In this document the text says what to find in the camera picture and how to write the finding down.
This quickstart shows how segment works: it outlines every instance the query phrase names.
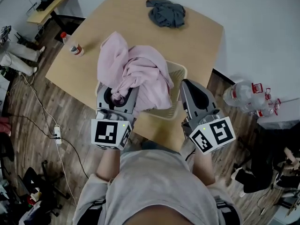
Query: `shoe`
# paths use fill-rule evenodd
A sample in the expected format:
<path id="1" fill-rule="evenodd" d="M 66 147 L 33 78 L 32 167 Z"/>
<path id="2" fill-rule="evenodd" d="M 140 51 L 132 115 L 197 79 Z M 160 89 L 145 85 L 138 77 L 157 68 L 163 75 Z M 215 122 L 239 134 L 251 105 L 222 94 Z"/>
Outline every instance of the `shoe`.
<path id="1" fill-rule="evenodd" d="M 235 180 L 236 175 L 238 174 L 239 170 L 243 169 L 242 167 L 239 167 L 237 170 L 235 170 L 235 172 L 233 174 L 231 174 L 231 179 Z"/>
<path id="2" fill-rule="evenodd" d="M 244 192 L 244 190 L 241 190 L 239 196 L 240 196 L 240 197 L 243 197 L 243 196 L 245 196 L 245 195 L 246 195 L 246 193 Z"/>
<path id="3" fill-rule="evenodd" d="M 43 46 L 40 50 L 39 50 L 39 54 L 41 55 L 44 51 L 45 51 L 46 47 Z"/>

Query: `wooden table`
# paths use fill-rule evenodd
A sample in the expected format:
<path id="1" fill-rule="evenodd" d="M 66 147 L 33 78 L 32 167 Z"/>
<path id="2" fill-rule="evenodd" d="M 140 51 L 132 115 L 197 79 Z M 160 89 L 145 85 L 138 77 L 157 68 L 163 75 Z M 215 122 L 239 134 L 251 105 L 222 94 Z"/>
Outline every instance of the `wooden table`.
<path id="1" fill-rule="evenodd" d="M 78 25 L 75 23 L 68 23 L 65 25 L 61 19 L 57 16 L 56 12 L 54 11 L 63 1 L 65 0 L 54 0 L 47 8 L 45 11 L 34 11 L 30 17 L 27 19 L 28 23 L 37 23 L 37 24 L 44 24 L 49 15 L 53 18 L 53 20 L 60 26 L 62 31 L 67 32 L 67 34 L 73 34 L 73 32 L 78 28 Z M 61 32 L 58 33 L 58 36 L 55 38 L 58 38 L 60 40 L 60 35 Z"/>
<path id="2" fill-rule="evenodd" d="M 189 8 L 185 25 L 179 29 L 160 28 L 148 18 L 151 8 L 146 0 L 105 0 L 79 26 L 72 38 L 84 47 L 82 57 L 72 55 L 64 46 L 51 65 L 46 78 L 61 89 L 96 109 L 97 61 L 100 44 L 118 31 L 128 46 L 151 45 L 166 60 L 184 65 L 187 77 L 207 86 L 216 60 L 223 27 Z M 179 151 L 184 141 L 180 110 L 172 121 L 141 113 L 134 132 Z"/>

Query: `water bottle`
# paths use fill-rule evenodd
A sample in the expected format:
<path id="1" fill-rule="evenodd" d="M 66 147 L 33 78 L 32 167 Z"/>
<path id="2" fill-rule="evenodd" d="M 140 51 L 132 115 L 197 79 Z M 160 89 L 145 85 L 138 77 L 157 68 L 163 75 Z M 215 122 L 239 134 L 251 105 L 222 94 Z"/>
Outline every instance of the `water bottle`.
<path id="1" fill-rule="evenodd" d="M 64 45 L 69 47 L 69 50 L 72 54 L 81 57 L 84 54 L 83 48 L 75 41 L 72 41 L 70 38 L 71 36 L 68 35 L 66 32 L 62 32 L 60 35 L 62 42 Z"/>
<path id="2" fill-rule="evenodd" d="M 268 109 L 270 104 L 272 104 L 271 94 L 259 93 L 259 94 L 255 94 L 249 103 L 240 106 L 240 110 L 243 113 L 248 113 L 255 110 L 264 110 L 264 109 Z"/>
<path id="3" fill-rule="evenodd" d="M 273 107 L 269 107 L 268 109 L 252 111 L 250 112 L 250 114 L 254 115 L 256 118 L 270 117 L 273 113 L 278 115 L 279 108 L 280 108 L 280 104 L 275 104 L 275 106 Z"/>
<path id="4" fill-rule="evenodd" d="M 262 92 L 263 86 L 261 83 L 253 84 L 249 81 L 243 81 L 226 89 L 223 94 L 223 100 L 229 106 L 243 106 L 251 102 L 254 94 Z"/>

